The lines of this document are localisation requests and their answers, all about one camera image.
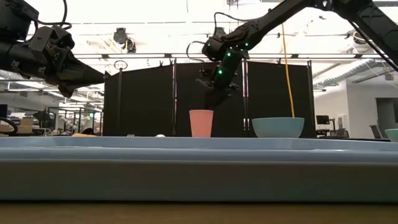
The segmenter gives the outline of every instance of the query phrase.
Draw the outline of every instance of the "light blue tray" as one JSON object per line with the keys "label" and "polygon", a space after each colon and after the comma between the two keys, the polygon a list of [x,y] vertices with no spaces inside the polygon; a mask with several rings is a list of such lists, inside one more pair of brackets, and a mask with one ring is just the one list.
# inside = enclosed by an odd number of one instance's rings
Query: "light blue tray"
{"label": "light blue tray", "polygon": [[0,138],[0,200],[398,202],[398,143]]}

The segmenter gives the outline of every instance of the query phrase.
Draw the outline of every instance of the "bowl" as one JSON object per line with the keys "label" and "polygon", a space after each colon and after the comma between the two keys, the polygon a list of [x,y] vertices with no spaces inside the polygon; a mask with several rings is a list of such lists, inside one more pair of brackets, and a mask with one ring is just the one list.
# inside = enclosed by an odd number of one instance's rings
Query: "bowl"
{"label": "bowl", "polygon": [[304,118],[256,118],[253,129],[259,138],[298,138],[304,127]]}
{"label": "bowl", "polygon": [[398,129],[387,129],[384,131],[392,142],[398,142]]}

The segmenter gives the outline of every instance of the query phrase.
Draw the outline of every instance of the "pink cup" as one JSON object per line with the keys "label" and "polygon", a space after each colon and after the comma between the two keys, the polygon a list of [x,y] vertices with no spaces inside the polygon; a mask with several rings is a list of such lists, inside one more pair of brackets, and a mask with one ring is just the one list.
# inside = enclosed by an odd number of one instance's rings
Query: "pink cup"
{"label": "pink cup", "polygon": [[210,138],[211,127],[213,125],[212,110],[190,110],[189,117],[191,120],[192,137]]}

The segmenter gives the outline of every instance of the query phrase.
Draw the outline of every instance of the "wooden table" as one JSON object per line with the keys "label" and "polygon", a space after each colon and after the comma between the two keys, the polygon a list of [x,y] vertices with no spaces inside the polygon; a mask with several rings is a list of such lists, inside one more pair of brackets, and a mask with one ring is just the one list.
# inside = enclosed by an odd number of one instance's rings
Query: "wooden table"
{"label": "wooden table", "polygon": [[398,205],[0,203],[2,224],[385,224]]}

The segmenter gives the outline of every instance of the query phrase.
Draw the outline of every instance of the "black partition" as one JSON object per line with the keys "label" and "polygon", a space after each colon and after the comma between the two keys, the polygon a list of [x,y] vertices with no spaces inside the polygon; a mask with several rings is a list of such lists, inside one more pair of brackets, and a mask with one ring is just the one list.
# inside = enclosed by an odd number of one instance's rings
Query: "black partition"
{"label": "black partition", "polygon": [[[289,65],[296,117],[305,119],[302,138],[316,137],[310,66]],[[285,65],[248,62],[248,117],[291,117]],[[250,137],[255,137],[249,128]]]}
{"label": "black partition", "polygon": [[123,72],[118,127],[119,74],[105,82],[104,135],[173,135],[173,67]]}
{"label": "black partition", "polygon": [[[178,63],[176,65],[177,83],[177,119],[176,135],[191,136],[190,110],[202,110],[205,106],[205,87],[196,82],[200,78],[202,63]],[[206,68],[215,67],[207,63]],[[243,78],[239,75],[234,82],[242,86]],[[234,93],[214,111],[213,137],[244,137],[244,101],[243,89]]]}

